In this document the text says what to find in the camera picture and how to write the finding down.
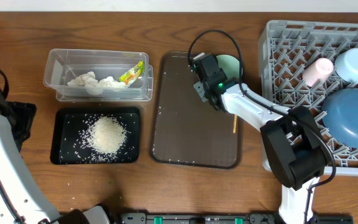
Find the mint green bowl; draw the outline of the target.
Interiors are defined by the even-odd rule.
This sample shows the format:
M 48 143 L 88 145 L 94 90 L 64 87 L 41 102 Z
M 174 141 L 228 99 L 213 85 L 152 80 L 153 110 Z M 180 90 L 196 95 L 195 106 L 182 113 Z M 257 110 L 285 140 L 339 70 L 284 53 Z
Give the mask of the mint green bowl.
M 217 55 L 218 65 L 228 79 L 239 79 L 239 61 L 231 55 Z

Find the wooden chopstick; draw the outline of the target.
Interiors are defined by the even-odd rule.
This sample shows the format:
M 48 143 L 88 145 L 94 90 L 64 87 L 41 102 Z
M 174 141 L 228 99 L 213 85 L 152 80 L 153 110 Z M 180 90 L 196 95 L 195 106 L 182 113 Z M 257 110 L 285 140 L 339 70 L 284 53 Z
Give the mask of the wooden chopstick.
M 237 132 L 237 115 L 234 115 L 234 123 L 233 123 L 232 133 L 236 134 L 236 132 Z

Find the green yellow snack wrapper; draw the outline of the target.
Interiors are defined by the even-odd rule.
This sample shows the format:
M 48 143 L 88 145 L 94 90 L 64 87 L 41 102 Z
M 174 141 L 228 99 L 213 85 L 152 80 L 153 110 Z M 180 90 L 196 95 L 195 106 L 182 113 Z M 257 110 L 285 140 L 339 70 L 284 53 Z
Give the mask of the green yellow snack wrapper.
M 126 87 L 129 87 L 138 79 L 138 77 L 144 72 L 144 70 L 144 62 L 140 61 L 126 73 L 121 75 L 119 77 L 119 81 L 125 83 Z

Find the pink plastic cup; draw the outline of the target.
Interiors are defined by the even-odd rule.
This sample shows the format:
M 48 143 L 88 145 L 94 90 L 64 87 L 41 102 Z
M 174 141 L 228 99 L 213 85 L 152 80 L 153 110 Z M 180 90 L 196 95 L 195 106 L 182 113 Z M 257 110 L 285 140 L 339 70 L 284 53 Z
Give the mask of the pink plastic cup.
M 307 86 L 312 87 L 319 81 L 325 81 L 334 71 L 334 64 L 328 58 L 319 58 L 302 74 Z

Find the white tissue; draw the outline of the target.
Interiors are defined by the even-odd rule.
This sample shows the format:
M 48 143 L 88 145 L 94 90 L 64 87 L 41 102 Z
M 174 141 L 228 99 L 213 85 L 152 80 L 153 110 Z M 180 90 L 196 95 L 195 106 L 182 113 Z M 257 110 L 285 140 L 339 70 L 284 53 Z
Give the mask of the white tissue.
M 100 95 L 107 88 L 125 88 L 124 82 L 115 80 L 108 76 L 102 80 L 97 80 L 94 72 L 82 74 L 67 83 L 68 86 L 83 86 L 90 95 Z

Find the light blue small bowl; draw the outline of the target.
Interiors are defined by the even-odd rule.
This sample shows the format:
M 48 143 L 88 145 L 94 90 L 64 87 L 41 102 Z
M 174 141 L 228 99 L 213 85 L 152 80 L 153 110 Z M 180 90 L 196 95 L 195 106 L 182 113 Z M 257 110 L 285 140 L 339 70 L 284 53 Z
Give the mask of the light blue small bowl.
M 358 83 L 358 48 L 340 54 L 334 65 L 340 78 L 346 82 Z

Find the dark blue plate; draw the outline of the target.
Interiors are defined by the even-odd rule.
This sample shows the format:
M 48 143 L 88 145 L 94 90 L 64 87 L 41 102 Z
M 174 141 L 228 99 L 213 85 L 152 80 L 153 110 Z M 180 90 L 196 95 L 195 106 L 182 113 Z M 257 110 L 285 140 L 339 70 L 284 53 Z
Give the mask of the dark blue plate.
M 325 128 L 340 143 L 358 148 L 358 88 L 346 88 L 329 95 L 322 110 Z

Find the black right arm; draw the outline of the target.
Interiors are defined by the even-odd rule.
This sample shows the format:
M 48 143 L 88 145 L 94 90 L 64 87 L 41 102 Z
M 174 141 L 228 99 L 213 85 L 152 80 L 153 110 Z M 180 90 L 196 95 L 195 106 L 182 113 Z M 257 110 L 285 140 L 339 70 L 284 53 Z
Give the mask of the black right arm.
M 196 74 L 196 89 L 216 110 L 234 114 L 259 130 L 270 170 L 282 184 L 281 219 L 308 223 L 313 190 L 322 185 L 319 178 L 326 165 L 334 162 L 309 109 L 276 105 L 245 83 L 228 80 L 223 70 Z

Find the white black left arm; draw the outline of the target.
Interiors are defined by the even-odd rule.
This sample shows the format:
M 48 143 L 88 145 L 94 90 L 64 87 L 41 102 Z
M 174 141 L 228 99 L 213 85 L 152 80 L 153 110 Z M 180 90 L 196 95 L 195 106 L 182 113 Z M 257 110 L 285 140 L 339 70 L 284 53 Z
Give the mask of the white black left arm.
M 0 223 L 112 223 L 97 205 L 85 212 L 60 214 L 36 184 L 21 154 L 37 107 L 7 100 L 9 84 L 0 86 Z

